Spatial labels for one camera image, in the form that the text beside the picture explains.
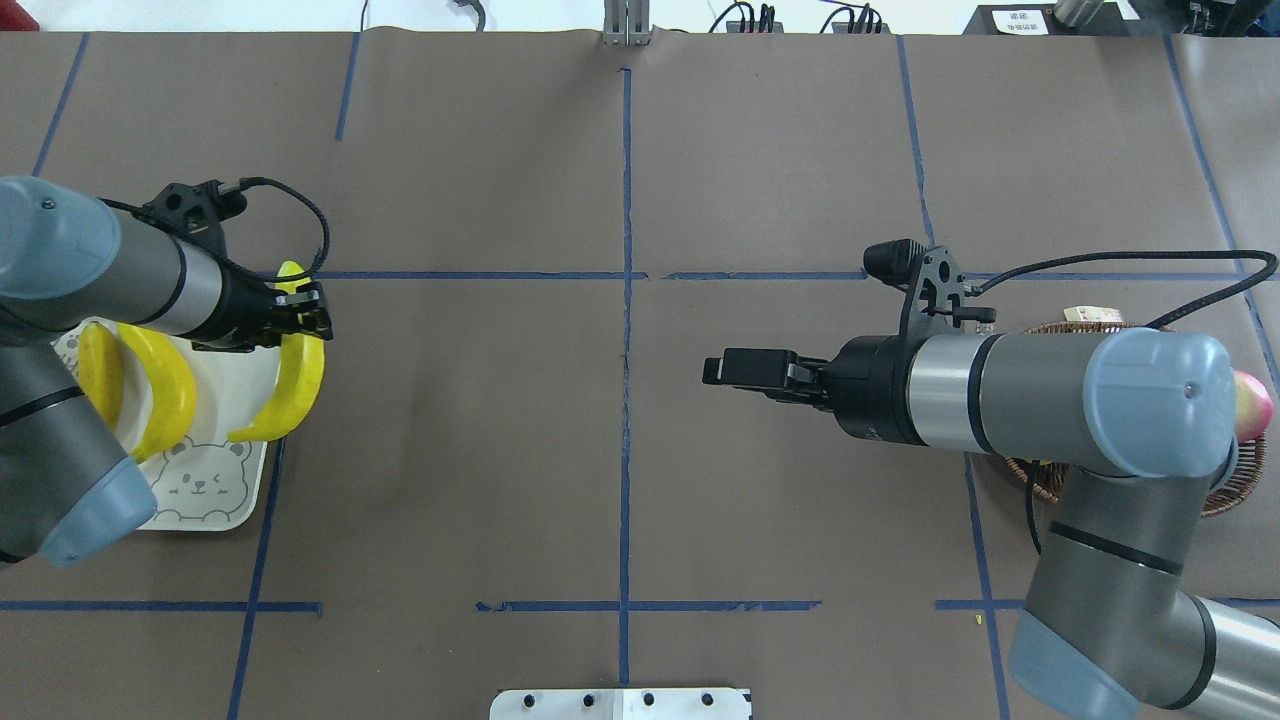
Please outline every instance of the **black rubber band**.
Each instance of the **black rubber band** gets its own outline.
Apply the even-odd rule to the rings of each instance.
[[[40,413],[45,407],[58,405],[59,402],[70,400],[73,397],[79,397],[82,395],[84,395],[84,391],[81,389],[79,386],[73,386],[73,387],[64,387],[58,392],[51,392],[45,397],[37,397],[36,400],[32,400],[26,405],[19,405],[18,407],[14,407],[13,410],[0,415],[0,428],[6,428],[28,415],[35,415],[36,413]]]
[[[182,245],[178,245],[177,240],[173,241],[173,247],[174,250],[178,251],[178,282],[173,284],[173,293],[169,295],[169,300],[165,300],[164,305],[161,305],[159,310],[147,315],[146,318],[142,318],[137,323],[129,323],[129,324],[145,325],[147,323],[154,323],[159,320],[160,318],[164,316],[165,313],[169,311],[170,307],[174,306],[175,302],[178,302],[178,299],[182,297],[182,290],[187,287],[187,254],[182,250]]]
[[[1204,657],[1201,660],[1199,675],[1196,675],[1196,682],[1192,683],[1187,694],[1180,697],[1178,702],[1164,706],[1162,710],[1181,710],[1196,702],[1208,687],[1208,682],[1213,676],[1213,667],[1217,665],[1217,628],[1213,626],[1213,616],[1208,614],[1208,607],[1204,607],[1201,598],[1194,594],[1187,597],[1196,605],[1196,610],[1201,614],[1201,624],[1204,625]]]
[[[991,441],[987,439],[987,430],[982,427],[982,405],[978,395],[982,389],[982,369],[987,366],[987,356],[991,355],[991,348],[1001,337],[993,334],[984,340],[978,346],[978,354],[973,356],[973,365],[969,366],[969,429],[973,432],[974,439],[978,441],[978,447],[989,455],[997,455],[997,452],[992,450]]]
[[[1093,533],[1087,533],[1079,528],[1073,528],[1071,525],[1064,525],[1062,523],[1051,523],[1048,532],[1055,536],[1064,537],[1069,541],[1075,541],[1080,544],[1087,544],[1093,550],[1101,550],[1107,555],[1115,555],[1121,560],[1128,560],[1129,562],[1137,562],[1138,565],[1146,565],[1152,570],[1160,570],[1161,573],[1169,573],[1170,575],[1181,575],[1183,564],[1174,562],[1158,555],[1152,555],[1149,552],[1143,552],[1135,547],[1129,547],[1128,544],[1120,544],[1115,541],[1110,541],[1105,537],[1096,536]]]

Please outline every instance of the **white tray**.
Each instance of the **white tray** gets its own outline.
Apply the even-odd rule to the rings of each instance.
[[[115,323],[91,318],[115,332]],[[54,342],[54,350],[76,375],[81,329]],[[182,338],[170,338],[196,377],[196,419],[182,443],[142,462],[159,511],[143,530],[219,532],[238,527],[257,505],[266,461],[265,442],[227,442],[227,433],[253,419],[271,396],[279,366],[278,347],[253,352],[196,352]],[[124,401],[115,437],[125,452],[142,437],[151,415],[151,386],[142,364],[124,347]],[[205,486],[197,488],[196,480]]]

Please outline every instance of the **toy banana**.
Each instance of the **toy banana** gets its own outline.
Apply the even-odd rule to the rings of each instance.
[[[118,329],[124,345],[138,356],[151,384],[151,416],[131,454],[142,462],[180,442],[191,429],[196,418],[196,377],[168,337],[124,323]]]
[[[115,432],[124,405],[124,364],[120,342],[102,323],[91,322],[79,336],[77,380],[97,414]]]
[[[282,275],[302,272],[288,260],[280,265]],[[276,290],[294,292],[307,279],[276,283]],[[275,389],[248,427],[227,434],[229,442],[273,441],[292,432],[311,411],[324,379],[324,341],[308,334],[287,334],[280,340],[280,370]]]

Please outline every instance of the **light blue plastic cover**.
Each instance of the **light blue plastic cover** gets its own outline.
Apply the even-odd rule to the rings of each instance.
[[[1074,720],[1132,720],[1142,703],[1027,610],[1018,614],[1009,674],[1036,700]]]
[[[1231,452],[1235,380],[1217,340],[1121,331],[1084,372],[1084,418],[1116,468],[1140,478],[1199,478]]]
[[[138,529],[156,514],[156,497],[137,462],[125,457],[54,525],[40,546],[51,565],[67,568]]]
[[[0,296],[49,300],[83,288],[120,250],[106,205],[31,176],[0,177]]]

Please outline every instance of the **white bracket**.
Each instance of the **white bracket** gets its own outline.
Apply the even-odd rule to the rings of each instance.
[[[751,691],[639,688],[506,691],[489,720],[751,720]]]
[[[605,45],[649,45],[649,0],[604,0]]]

